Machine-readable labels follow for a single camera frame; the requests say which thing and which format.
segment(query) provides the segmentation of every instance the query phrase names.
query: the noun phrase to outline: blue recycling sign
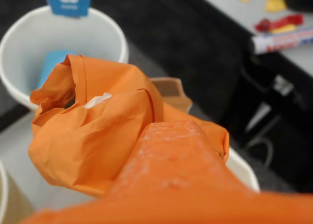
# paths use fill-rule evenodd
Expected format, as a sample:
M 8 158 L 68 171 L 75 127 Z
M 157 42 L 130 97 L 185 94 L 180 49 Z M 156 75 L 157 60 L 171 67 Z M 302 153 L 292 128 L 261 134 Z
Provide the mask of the blue recycling sign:
M 90 0 L 48 0 L 52 12 L 65 16 L 87 16 Z

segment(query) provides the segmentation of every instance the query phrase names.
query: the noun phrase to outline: white table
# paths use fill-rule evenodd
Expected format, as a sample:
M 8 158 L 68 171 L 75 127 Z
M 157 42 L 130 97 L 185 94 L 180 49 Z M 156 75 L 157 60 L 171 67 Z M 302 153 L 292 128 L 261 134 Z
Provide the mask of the white table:
M 242 2 L 240 0 L 207 1 L 231 17 L 234 21 L 236 21 L 251 33 L 256 33 L 256 30 L 253 26 L 264 18 L 275 20 L 295 13 L 291 10 L 285 10 L 276 13 L 266 12 L 265 5 L 267 0 L 250 0 L 248 3 Z M 304 13 L 304 19 L 304 27 L 313 26 L 313 14 Z M 281 53 L 287 59 L 296 64 L 299 68 L 313 77 L 313 45 L 290 50 L 283 50 Z

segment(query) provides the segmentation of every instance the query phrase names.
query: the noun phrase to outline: crumpled orange bag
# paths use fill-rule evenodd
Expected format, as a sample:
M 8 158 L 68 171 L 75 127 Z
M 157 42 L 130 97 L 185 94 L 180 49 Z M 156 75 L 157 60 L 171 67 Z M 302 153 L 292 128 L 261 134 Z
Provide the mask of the crumpled orange bag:
M 111 97 L 88 108 L 94 97 Z M 64 109 L 73 97 L 75 104 Z M 153 122 L 191 120 L 226 161 L 227 131 L 165 103 L 137 67 L 68 55 L 30 97 L 39 105 L 29 156 L 52 185 L 92 196 L 106 192 L 125 165 L 143 129 Z
M 24 224 L 313 223 L 311 196 L 245 187 L 224 164 L 225 129 L 164 104 L 134 66 L 70 55 L 31 101 L 40 107 L 29 154 L 41 174 L 103 195 Z

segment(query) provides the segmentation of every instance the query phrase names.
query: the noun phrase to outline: blue paper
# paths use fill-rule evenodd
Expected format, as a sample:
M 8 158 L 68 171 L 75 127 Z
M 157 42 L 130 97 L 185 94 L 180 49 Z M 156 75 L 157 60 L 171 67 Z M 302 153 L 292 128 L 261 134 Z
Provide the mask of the blue paper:
M 42 70 L 41 76 L 39 78 L 39 82 L 38 82 L 38 87 L 37 87 L 38 89 L 40 89 L 43 86 L 48 76 L 54 69 L 55 65 L 63 62 L 65 57 L 68 54 L 75 54 L 75 53 L 71 50 L 57 50 L 57 51 L 49 52 L 46 55 L 45 65 Z
M 90 0 L 48 0 L 52 12 L 65 16 L 87 16 Z

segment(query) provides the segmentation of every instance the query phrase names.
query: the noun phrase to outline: white bucket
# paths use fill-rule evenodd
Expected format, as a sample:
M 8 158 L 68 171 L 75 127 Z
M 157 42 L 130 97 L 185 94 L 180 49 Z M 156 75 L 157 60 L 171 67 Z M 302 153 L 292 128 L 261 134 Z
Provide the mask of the white bucket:
M 18 102 L 37 109 L 29 97 L 37 87 L 45 56 L 54 50 L 127 63 L 129 51 L 121 28 L 102 12 L 87 17 L 57 16 L 49 6 L 32 10 L 16 21 L 0 44 L 0 78 Z
M 33 208 L 0 161 L 0 224 L 16 224 L 28 217 Z

